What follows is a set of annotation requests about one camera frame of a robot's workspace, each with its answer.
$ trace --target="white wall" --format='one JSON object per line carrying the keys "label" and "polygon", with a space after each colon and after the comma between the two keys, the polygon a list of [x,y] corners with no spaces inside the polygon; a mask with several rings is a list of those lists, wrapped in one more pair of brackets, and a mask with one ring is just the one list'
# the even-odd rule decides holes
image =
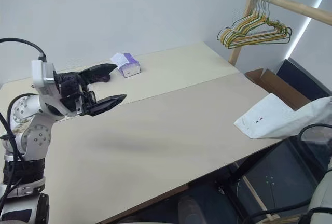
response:
{"label": "white wall", "polygon": [[[319,8],[332,12],[332,0],[323,0]],[[290,57],[332,90],[332,26],[311,20]]]}
{"label": "white wall", "polygon": [[[67,69],[106,60],[115,52],[137,55],[199,41],[228,59],[229,50],[215,38],[223,26],[241,17],[245,0],[0,0],[0,4],[1,37],[35,42],[56,69]],[[295,33],[304,21],[289,11],[271,10]],[[245,47],[237,67],[242,71],[272,67],[287,49],[288,45]],[[25,45],[2,44],[0,80],[30,76],[30,60],[37,55]]]}

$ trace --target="white cloth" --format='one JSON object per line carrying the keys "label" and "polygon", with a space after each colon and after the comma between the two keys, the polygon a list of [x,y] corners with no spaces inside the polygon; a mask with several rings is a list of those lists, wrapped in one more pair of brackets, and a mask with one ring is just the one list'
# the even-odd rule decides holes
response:
{"label": "white cloth", "polygon": [[270,93],[235,121],[250,138],[274,138],[297,135],[314,123],[327,123],[332,116],[332,97],[317,99],[297,111]]}

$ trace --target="purple tissue box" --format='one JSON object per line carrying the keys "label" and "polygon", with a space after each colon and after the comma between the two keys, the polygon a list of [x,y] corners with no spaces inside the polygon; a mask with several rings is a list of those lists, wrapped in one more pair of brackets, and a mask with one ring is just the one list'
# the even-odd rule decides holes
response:
{"label": "purple tissue box", "polygon": [[141,72],[140,63],[130,53],[117,53],[111,58],[124,77],[136,75]]}

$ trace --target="clothes rack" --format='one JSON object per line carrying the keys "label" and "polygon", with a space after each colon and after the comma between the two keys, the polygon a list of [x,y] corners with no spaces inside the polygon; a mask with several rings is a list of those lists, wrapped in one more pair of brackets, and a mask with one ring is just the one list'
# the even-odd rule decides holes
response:
{"label": "clothes rack", "polygon": [[[270,0],[270,4],[280,6],[292,12],[316,19],[323,23],[332,26],[332,13],[320,9],[313,8],[308,5],[300,4],[291,0]],[[247,0],[245,5],[244,17],[248,16],[255,5],[255,0]],[[240,55],[242,47],[237,47],[233,50],[228,62],[235,66]]]}

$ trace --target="table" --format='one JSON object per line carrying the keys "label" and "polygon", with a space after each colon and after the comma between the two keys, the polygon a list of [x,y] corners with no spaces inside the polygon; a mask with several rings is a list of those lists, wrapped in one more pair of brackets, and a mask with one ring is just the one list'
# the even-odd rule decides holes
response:
{"label": "table", "polygon": [[[233,125],[267,92],[205,44],[136,58],[141,74],[93,85],[100,97],[127,93],[123,104],[53,126],[50,224],[102,221],[279,141]],[[30,84],[3,85],[1,112]]]}

